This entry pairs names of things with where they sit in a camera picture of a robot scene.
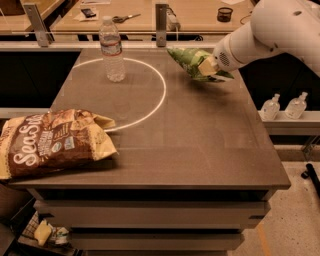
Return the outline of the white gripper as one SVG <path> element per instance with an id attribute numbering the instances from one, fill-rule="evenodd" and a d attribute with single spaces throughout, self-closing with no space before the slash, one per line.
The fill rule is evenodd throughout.
<path id="1" fill-rule="evenodd" d="M 231 33 L 221 39 L 213 50 L 213 56 L 208 56 L 198 66 L 203 76 L 215 75 L 219 69 L 233 71 L 246 65 L 244 54 L 246 39 L 236 33 Z"/>

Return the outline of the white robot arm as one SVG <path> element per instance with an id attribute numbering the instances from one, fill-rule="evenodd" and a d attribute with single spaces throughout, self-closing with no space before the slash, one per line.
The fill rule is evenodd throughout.
<path id="1" fill-rule="evenodd" d="M 221 39 L 200 65 L 204 76 L 230 72 L 255 60 L 288 53 L 320 76 L 320 4 L 260 0 L 250 20 Z"/>

